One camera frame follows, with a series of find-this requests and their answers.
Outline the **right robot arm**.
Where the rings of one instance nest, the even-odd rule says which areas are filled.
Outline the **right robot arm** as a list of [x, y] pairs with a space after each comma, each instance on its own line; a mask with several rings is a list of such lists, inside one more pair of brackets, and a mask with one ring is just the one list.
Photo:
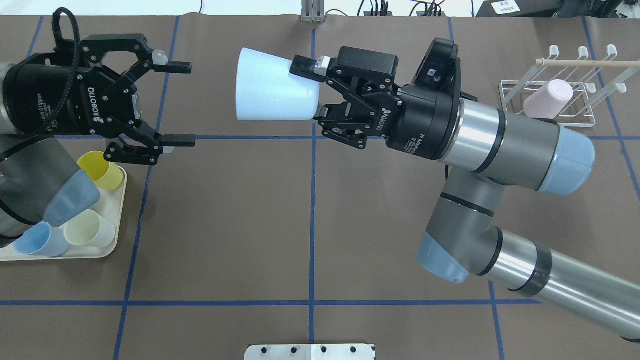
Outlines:
[[594, 166], [592, 141], [464, 93], [458, 46], [448, 39], [432, 42], [409, 84], [395, 83], [398, 64], [393, 54], [342, 47], [335, 57], [297, 55], [288, 70], [342, 96], [311, 111], [325, 137], [359, 150], [381, 137], [391, 150], [446, 166], [418, 264], [451, 283], [487, 278], [638, 344], [637, 284], [494, 223], [510, 189], [544, 198], [578, 191]]

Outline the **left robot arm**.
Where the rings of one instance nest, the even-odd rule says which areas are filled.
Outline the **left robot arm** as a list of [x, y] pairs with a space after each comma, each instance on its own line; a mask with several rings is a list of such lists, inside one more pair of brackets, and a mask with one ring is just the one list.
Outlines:
[[148, 72], [189, 75], [143, 34], [91, 35], [76, 45], [1, 64], [1, 246], [38, 223], [54, 227], [96, 204], [98, 187], [57, 136], [105, 138], [108, 163], [155, 166], [193, 134], [160, 134], [142, 119], [135, 82]]

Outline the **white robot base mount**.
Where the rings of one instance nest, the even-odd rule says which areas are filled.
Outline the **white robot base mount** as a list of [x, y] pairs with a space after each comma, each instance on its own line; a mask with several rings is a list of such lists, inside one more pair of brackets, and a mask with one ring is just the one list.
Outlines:
[[245, 360], [375, 360], [374, 344], [254, 344], [247, 347]]

